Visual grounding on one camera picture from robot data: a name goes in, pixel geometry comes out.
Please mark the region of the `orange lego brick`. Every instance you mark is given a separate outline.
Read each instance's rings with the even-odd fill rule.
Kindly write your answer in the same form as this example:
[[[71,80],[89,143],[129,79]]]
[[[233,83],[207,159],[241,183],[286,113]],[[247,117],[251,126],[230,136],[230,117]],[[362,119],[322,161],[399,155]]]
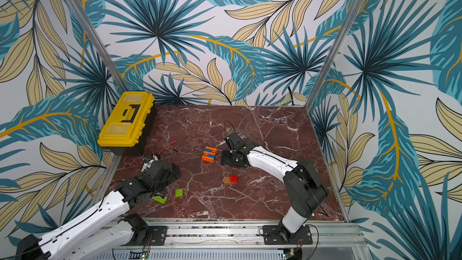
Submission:
[[[202,160],[206,161],[206,162],[209,162],[209,163],[213,163],[215,161],[215,156],[213,156],[213,155],[210,155],[210,156],[203,155]]]
[[[216,149],[216,148],[212,148],[212,147],[209,147],[209,146],[206,146],[206,147],[205,147],[205,151],[206,151],[206,152],[217,153],[217,149]]]

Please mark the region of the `green square lego brick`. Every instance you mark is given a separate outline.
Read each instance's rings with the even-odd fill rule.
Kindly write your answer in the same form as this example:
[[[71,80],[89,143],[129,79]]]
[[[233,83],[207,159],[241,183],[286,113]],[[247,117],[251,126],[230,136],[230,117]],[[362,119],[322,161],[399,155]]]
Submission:
[[[179,189],[176,189],[176,190],[175,190],[175,197],[176,197],[176,198],[183,197],[183,195],[184,195],[184,192],[183,192],[183,189],[182,189],[182,188],[179,188]]]

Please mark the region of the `lime green lego brick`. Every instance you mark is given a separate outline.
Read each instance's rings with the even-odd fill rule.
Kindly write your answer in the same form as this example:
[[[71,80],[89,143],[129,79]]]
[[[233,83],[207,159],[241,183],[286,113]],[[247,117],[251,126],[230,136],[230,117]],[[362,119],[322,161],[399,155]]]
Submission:
[[[154,196],[152,200],[159,202],[161,204],[165,204],[167,202],[168,197],[167,196]]]

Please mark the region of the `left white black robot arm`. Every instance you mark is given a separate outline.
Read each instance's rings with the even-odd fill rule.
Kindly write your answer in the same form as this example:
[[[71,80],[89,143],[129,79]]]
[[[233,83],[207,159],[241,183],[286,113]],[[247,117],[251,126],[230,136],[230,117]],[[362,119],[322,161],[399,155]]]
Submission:
[[[101,232],[102,226],[154,196],[181,176],[180,168],[167,160],[154,161],[138,175],[125,179],[100,202],[41,237],[20,240],[15,260],[91,260],[125,244],[146,245],[152,239],[148,224],[130,214]]]

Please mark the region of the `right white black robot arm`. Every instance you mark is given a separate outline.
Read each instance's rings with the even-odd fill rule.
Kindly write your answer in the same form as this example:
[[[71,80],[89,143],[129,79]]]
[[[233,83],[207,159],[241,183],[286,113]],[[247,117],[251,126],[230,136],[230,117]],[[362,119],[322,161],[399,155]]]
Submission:
[[[280,231],[293,236],[321,206],[329,191],[315,165],[309,160],[295,161],[273,154],[256,143],[246,143],[237,133],[225,137],[228,149],[222,151],[221,164],[236,168],[255,167],[282,181],[290,208],[280,221]]]

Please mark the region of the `yellow black toolbox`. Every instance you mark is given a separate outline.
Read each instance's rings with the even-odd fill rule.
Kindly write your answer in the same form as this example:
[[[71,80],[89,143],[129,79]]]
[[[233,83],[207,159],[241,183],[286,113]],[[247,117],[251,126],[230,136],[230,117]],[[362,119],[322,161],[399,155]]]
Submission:
[[[155,97],[146,91],[122,93],[98,138],[117,156],[142,156],[156,116]]]

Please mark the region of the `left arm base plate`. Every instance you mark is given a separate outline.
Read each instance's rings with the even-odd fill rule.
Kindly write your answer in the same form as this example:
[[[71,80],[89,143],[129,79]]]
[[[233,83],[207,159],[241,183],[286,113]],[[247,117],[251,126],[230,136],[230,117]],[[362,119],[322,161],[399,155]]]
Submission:
[[[166,240],[167,230],[167,226],[136,228],[130,241],[122,246],[163,246]]]

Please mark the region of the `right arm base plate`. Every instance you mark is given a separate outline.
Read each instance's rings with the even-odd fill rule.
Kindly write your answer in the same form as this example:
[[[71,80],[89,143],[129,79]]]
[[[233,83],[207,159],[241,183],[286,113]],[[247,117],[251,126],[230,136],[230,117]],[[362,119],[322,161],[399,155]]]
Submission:
[[[313,243],[310,229],[302,226],[297,232],[290,233],[283,225],[262,226],[265,245],[309,245]]]

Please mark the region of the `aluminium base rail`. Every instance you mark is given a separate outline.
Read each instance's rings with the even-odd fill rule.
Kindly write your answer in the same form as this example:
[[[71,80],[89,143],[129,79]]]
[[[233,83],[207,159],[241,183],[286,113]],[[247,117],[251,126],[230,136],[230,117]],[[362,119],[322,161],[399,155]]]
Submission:
[[[204,249],[211,252],[225,248],[245,249],[290,249],[295,248],[301,260],[317,259],[325,256],[321,248],[336,249],[335,258],[345,260],[352,252],[357,260],[370,260],[371,253],[359,226],[355,223],[339,221],[308,221],[303,224],[310,229],[313,243],[309,245],[265,245],[262,226],[280,225],[275,220],[175,220],[144,219],[148,226],[167,226],[163,246],[154,246],[171,251],[175,248]]]

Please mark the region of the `left aluminium corner post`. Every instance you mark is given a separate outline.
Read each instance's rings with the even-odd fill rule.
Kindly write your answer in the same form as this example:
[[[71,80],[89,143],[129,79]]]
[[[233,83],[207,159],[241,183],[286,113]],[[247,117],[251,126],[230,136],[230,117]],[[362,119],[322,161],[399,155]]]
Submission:
[[[110,57],[109,52],[103,44],[103,41],[96,32],[95,27],[93,26],[90,18],[88,17],[86,11],[84,10],[82,3],[79,3],[78,0],[65,0],[67,1],[69,8],[78,19],[81,24],[83,31],[86,33],[90,42],[93,44],[93,47],[96,49],[97,53],[100,55],[103,63],[106,65],[108,71],[113,77],[113,81],[119,86],[120,90],[123,92],[128,91],[125,82],[122,79],[121,74],[119,73],[114,61]]]

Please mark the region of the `aluminium corner post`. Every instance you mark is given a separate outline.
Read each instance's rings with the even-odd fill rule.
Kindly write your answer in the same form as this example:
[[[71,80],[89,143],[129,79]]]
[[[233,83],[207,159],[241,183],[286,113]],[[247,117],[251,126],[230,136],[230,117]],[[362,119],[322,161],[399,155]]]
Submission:
[[[313,107],[316,97],[318,96],[319,92],[322,89],[323,83],[326,80],[328,76],[328,72],[330,68],[332,67],[332,64],[334,63],[335,56],[338,54],[339,48],[344,41],[344,39],[347,37],[348,32],[350,31],[350,28],[352,27],[354,20],[356,19],[358,13],[360,12],[362,8],[362,4],[365,0],[353,0],[351,8],[349,9],[348,12],[345,14],[344,21],[342,25],[340,26],[339,32],[337,36],[335,37],[335,40],[332,44],[331,49],[329,50],[329,53],[326,57],[326,60],[324,61],[324,64],[318,73],[318,76],[316,78],[316,82],[310,91],[310,95],[307,99],[307,102],[305,104],[305,108],[307,112],[309,113],[311,108]]]
[[[110,57],[109,52],[103,44],[103,41],[96,32],[95,27],[93,26],[90,18],[88,17],[86,11],[84,10],[82,3],[79,3],[78,0],[65,0],[67,1],[69,8],[78,19],[81,24],[83,31],[86,33],[90,42],[93,44],[93,47],[96,49],[97,53],[100,55],[103,63],[106,65],[108,71],[113,77],[113,81],[119,86],[120,90],[123,92],[128,91],[125,82],[122,79],[121,74],[119,73],[114,61]]]

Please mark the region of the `right aluminium corner post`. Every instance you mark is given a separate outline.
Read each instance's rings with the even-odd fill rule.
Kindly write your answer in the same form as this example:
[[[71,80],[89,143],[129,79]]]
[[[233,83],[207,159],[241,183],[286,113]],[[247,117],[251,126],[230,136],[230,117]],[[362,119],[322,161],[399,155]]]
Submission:
[[[348,32],[350,31],[350,28],[352,27],[354,20],[356,19],[358,13],[360,12],[362,8],[362,4],[365,0],[353,0],[351,8],[349,9],[348,12],[345,14],[344,21],[342,25],[340,26],[339,32],[337,36],[335,37],[335,40],[332,44],[331,49],[329,50],[329,53],[326,57],[326,60],[324,61],[324,64],[318,73],[318,76],[316,78],[316,82],[310,91],[310,95],[307,99],[307,102],[305,104],[305,108],[307,112],[309,113],[311,108],[313,107],[316,97],[318,96],[319,92],[322,89],[323,83],[326,80],[328,76],[328,72],[330,68],[332,67],[332,64],[334,63],[335,56],[338,54],[339,48],[344,41],[344,39],[347,37]]]

